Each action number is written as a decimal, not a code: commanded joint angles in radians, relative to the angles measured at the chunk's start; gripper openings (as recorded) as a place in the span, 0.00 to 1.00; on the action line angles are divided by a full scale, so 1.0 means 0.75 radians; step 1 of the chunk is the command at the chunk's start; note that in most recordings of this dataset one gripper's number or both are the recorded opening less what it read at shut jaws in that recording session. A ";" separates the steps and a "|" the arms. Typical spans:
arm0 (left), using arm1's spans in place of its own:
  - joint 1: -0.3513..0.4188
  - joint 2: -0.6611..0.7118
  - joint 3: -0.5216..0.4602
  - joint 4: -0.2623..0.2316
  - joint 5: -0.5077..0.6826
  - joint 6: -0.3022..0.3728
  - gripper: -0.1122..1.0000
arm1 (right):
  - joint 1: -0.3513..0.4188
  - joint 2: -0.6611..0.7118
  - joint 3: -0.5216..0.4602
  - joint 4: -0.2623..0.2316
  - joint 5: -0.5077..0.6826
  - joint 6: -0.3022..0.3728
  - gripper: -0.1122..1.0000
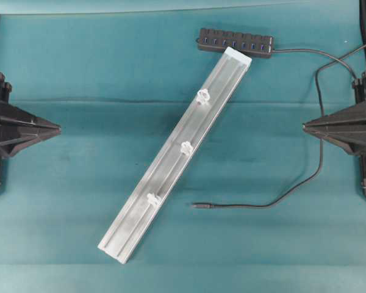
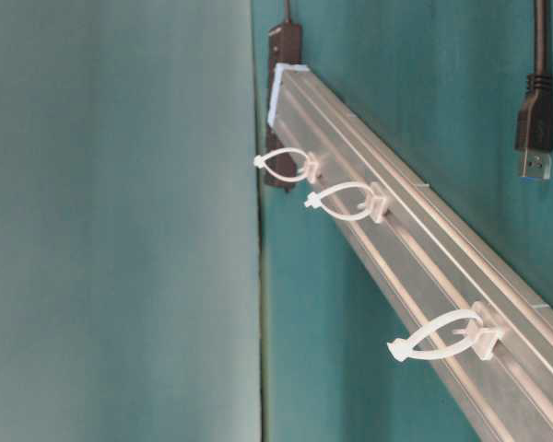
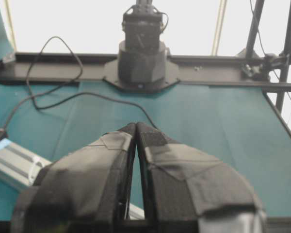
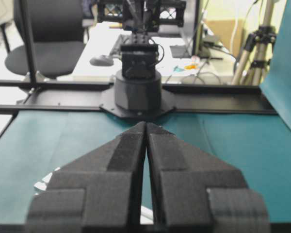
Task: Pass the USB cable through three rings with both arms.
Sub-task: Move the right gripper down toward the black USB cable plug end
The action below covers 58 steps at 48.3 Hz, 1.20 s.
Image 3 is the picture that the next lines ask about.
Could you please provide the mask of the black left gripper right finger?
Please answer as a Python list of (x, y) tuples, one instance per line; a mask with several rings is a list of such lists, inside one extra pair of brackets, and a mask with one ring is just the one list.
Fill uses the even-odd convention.
[(160, 233), (264, 233), (253, 186), (215, 156), (136, 125), (145, 216)]

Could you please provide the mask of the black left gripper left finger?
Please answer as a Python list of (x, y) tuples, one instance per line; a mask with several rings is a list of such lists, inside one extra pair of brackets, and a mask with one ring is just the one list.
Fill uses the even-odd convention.
[(41, 169), (17, 199), (11, 232), (114, 232), (128, 217), (135, 133), (130, 123)]

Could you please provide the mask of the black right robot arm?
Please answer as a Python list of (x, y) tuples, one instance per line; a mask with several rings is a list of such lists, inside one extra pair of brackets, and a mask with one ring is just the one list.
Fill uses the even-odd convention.
[(160, 40), (166, 24), (150, 0), (138, 0), (124, 14), (125, 40), (117, 59), (104, 66), (104, 81), (132, 93), (155, 93), (179, 83), (179, 67), (167, 58)]

